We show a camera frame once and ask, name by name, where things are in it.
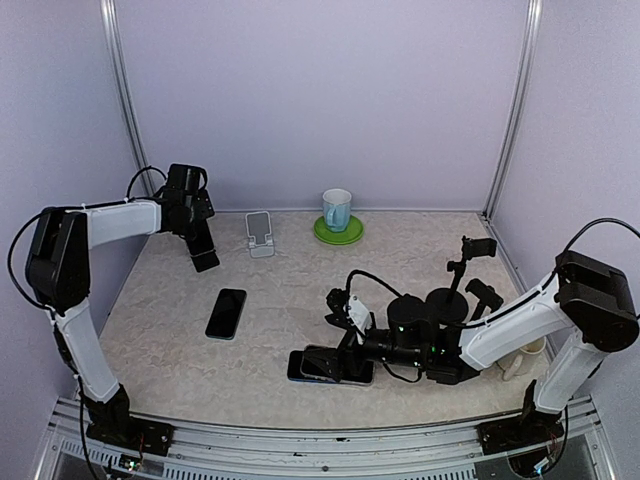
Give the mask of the black phone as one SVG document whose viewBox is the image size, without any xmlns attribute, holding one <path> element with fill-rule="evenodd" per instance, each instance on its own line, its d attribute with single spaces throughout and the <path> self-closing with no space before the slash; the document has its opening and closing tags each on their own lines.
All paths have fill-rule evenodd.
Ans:
<svg viewBox="0 0 640 480">
<path fill-rule="evenodd" d="M 353 363 L 337 348 L 309 345 L 302 351 L 299 370 L 305 380 L 369 385 L 373 381 L 374 363 Z"/>
<path fill-rule="evenodd" d="M 189 254 L 193 258 L 208 255 L 215 250 L 209 225 L 206 220 L 199 220 L 188 224 L 183 236 Z"/>
</svg>

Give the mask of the white folding phone stand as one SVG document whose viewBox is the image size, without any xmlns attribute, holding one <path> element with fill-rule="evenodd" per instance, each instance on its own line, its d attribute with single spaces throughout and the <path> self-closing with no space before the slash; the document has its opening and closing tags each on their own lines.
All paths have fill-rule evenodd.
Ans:
<svg viewBox="0 0 640 480">
<path fill-rule="evenodd" d="M 253 259 L 271 257 L 275 245 L 268 211 L 250 212 L 245 215 L 250 257 Z"/>
</svg>

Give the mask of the black folding phone stand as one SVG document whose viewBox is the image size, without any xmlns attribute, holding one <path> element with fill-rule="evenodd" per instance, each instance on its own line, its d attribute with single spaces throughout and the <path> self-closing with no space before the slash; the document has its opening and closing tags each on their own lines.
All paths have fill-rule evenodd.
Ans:
<svg viewBox="0 0 640 480">
<path fill-rule="evenodd" d="M 214 250 L 192 255 L 191 261 L 198 273 L 205 272 L 220 265 L 220 260 Z"/>
</svg>

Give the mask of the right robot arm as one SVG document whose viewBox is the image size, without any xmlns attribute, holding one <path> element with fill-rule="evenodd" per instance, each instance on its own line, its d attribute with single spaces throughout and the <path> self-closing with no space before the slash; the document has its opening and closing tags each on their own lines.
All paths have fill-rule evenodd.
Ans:
<svg viewBox="0 0 640 480">
<path fill-rule="evenodd" d="M 345 287 L 326 297 L 326 320 L 344 330 L 343 339 L 336 348 L 305 348 L 302 371 L 339 383 L 378 362 L 385 369 L 400 365 L 415 369 L 418 378 L 457 385 L 507 354 L 569 328 L 571 335 L 546 373 L 527 388 L 523 411 L 511 423 L 518 442 L 535 442 L 607 355 L 636 342 L 639 316 L 626 275 L 570 245 L 556 256 L 548 275 L 511 303 L 482 281 L 471 280 L 466 290 L 478 300 L 471 311 L 459 282 L 470 260 L 494 256 L 496 250 L 492 238 L 464 237 L 460 259 L 447 265 L 454 275 L 451 286 L 424 299 L 395 293 L 384 328 L 376 326 L 372 312 L 353 294 L 360 273 L 352 271 Z"/>
</svg>

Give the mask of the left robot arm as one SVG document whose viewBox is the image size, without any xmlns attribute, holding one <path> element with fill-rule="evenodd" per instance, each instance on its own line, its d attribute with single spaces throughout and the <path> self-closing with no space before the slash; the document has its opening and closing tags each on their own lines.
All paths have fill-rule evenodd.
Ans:
<svg viewBox="0 0 640 480">
<path fill-rule="evenodd" d="M 208 174 L 199 166 L 173 164 L 151 197 L 108 203 L 48 207 L 29 221 L 35 231 L 25 278 L 26 300 L 47 312 L 68 352 L 83 391 L 106 404 L 121 386 L 101 349 L 89 304 L 90 252 L 133 237 L 171 233 L 185 241 L 198 272 L 218 266 L 208 220 L 214 209 Z"/>
</svg>

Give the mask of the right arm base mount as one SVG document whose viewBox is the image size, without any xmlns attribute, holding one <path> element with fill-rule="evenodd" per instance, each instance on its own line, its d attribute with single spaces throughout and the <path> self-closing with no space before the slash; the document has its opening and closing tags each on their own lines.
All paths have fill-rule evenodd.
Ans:
<svg viewBox="0 0 640 480">
<path fill-rule="evenodd" d="M 527 387 L 519 415 L 483 422 L 476 427 L 484 455 L 520 449 L 565 435 L 566 428 L 561 422 L 562 413 L 549 414 L 536 409 L 536 383 L 533 380 Z"/>
</svg>

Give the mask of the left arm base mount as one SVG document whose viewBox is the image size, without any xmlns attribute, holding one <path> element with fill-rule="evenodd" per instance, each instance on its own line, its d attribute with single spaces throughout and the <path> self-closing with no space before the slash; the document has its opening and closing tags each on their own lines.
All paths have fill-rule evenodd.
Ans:
<svg viewBox="0 0 640 480">
<path fill-rule="evenodd" d="M 166 457 L 173 439 L 174 427 L 165 422 L 132 416 L 129 396 L 123 385 L 106 402 L 81 394 L 89 413 L 87 436 L 92 440 L 119 446 L 138 453 Z"/>
</svg>

